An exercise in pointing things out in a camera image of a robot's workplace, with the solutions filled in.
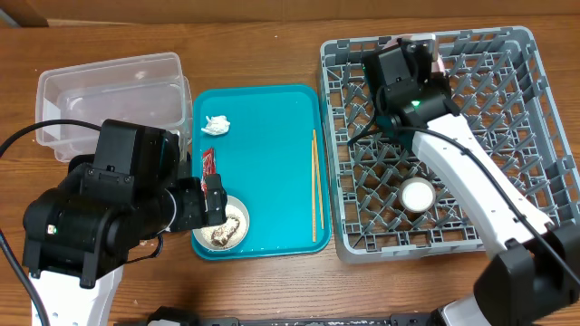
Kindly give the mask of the white round plate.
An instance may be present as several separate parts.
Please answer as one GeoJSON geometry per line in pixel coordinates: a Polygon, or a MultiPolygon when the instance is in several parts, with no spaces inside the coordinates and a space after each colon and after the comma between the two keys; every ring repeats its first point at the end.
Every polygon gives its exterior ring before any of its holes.
{"type": "Polygon", "coordinates": [[[399,43],[399,40],[408,40],[413,42],[437,42],[437,37],[435,34],[399,34],[394,35],[383,47],[382,49],[387,49],[399,43]]]}

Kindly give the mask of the pink bowl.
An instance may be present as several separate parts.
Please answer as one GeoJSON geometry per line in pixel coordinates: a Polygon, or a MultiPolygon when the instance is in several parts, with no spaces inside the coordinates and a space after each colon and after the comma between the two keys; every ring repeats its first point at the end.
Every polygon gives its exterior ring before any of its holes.
{"type": "Polygon", "coordinates": [[[432,74],[439,73],[443,76],[447,75],[446,70],[445,70],[444,61],[443,61],[441,55],[438,55],[437,59],[431,63],[431,73],[432,74]]]}

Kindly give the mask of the small white cup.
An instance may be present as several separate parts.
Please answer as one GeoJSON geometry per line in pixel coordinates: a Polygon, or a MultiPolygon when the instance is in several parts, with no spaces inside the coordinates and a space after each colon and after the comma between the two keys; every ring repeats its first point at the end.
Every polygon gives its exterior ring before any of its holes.
{"type": "Polygon", "coordinates": [[[412,213],[423,213],[435,203],[436,191],[427,179],[412,177],[400,185],[399,201],[401,205],[412,213]]]}

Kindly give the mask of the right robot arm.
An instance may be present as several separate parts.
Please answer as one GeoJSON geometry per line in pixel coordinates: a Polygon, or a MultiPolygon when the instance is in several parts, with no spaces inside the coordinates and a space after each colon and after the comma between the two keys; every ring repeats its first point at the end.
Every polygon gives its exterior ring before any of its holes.
{"type": "Polygon", "coordinates": [[[514,187],[451,97],[433,36],[398,37],[365,62],[376,123],[430,168],[467,212],[490,259],[472,293],[433,325],[531,325],[579,301],[579,227],[514,187]]]}

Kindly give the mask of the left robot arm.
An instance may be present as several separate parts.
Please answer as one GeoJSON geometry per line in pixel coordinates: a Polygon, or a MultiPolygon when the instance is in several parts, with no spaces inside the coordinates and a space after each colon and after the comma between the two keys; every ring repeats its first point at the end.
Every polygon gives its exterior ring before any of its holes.
{"type": "Polygon", "coordinates": [[[24,213],[24,266],[41,299],[34,323],[104,325],[129,252],[143,240],[226,222],[217,174],[193,177],[179,137],[106,120],[92,155],[24,213]]]}

